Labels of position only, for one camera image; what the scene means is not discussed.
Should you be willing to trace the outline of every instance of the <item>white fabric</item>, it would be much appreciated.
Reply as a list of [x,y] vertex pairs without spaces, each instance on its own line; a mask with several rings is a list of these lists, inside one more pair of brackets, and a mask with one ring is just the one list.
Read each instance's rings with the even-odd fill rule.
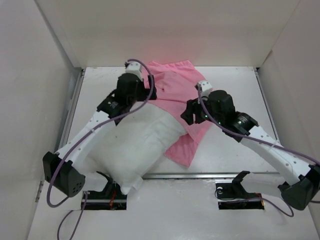
[[88,157],[121,186],[123,194],[142,184],[142,176],[187,132],[168,112],[147,103],[126,116],[95,146]]

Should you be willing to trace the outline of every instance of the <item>pink fabric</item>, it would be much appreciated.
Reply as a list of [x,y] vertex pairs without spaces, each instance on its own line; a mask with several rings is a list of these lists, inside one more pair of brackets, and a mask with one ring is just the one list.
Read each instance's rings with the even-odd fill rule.
[[[152,61],[148,64],[148,68],[154,75],[157,90],[157,99],[150,100],[149,103],[170,113],[187,131],[186,135],[181,136],[165,152],[165,156],[189,167],[196,154],[198,144],[211,123],[205,121],[189,126],[180,115],[186,109],[187,101],[198,97],[195,85],[197,82],[205,80],[205,77],[188,60],[169,64],[159,64]],[[144,82],[145,86],[149,87],[148,82]]]

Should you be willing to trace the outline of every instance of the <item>white floor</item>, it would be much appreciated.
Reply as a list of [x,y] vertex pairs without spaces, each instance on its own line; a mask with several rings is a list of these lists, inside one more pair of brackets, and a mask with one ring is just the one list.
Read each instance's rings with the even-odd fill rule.
[[[197,67],[215,89],[234,99],[237,110],[248,113],[273,136],[271,121],[252,67]],[[70,131],[72,138],[88,121],[96,106],[115,88],[123,67],[88,68]],[[202,140],[189,169],[161,159],[150,173],[233,173],[242,170],[274,171],[258,155],[212,126]],[[28,240],[55,240],[60,221],[69,210],[80,209],[81,196],[61,207],[46,203],[45,183]],[[315,240],[309,208],[288,218],[265,204],[265,210],[218,210],[212,180],[145,180],[131,192],[126,211],[85,211],[74,239],[81,240]],[[52,192],[54,203],[64,195]],[[286,209],[280,200],[265,196]],[[61,239],[69,239],[79,212],[65,221]]]

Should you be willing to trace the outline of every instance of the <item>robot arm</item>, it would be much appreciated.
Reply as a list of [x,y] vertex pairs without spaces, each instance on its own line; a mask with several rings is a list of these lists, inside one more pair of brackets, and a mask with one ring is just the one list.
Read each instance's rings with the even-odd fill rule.
[[[143,82],[140,63],[126,63],[125,73],[118,78],[116,89],[97,106],[96,112],[85,127],[58,151],[45,154],[42,159],[45,180],[51,181],[58,164],[67,156],[53,185],[68,197],[74,197],[80,191],[101,192],[108,183],[107,176],[99,172],[85,172],[83,163],[86,156],[105,134],[121,121],[121,118],[108,124],[104,123],[129,112],[137,101],[146,100],[149,93],[150,89],[146,89]],[[150,99],[156,98],[156,88],[153,87]]]
[[[256,120],[246,113],[236,111],[232,97],[225,91],[211,92],[212,86],[205,80],[200,81],[195,87],[199,89],[210,115],[227,130],[223,132],[256,152],[282,176],[242,171],[233,180],[216,182],[217,189],[220,189],[225,198],[248,199],[255,196],[253,193],[264,193],[282,198],[297,210],[305,209],[320,189],[320,166],[309,165],[297,156],[276,148],[275,146],[282,146],[270,137]],[[189,125],[210,121],[198,98],[187,102],[186,110],[181,117]],[[268,142],[271,146],[242,136]]]

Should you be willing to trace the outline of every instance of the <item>white backdrop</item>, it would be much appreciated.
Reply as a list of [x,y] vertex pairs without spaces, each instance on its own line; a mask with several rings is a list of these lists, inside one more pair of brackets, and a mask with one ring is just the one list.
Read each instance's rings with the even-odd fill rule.
[[260,67],[299,0],[37,0],[75,67]]

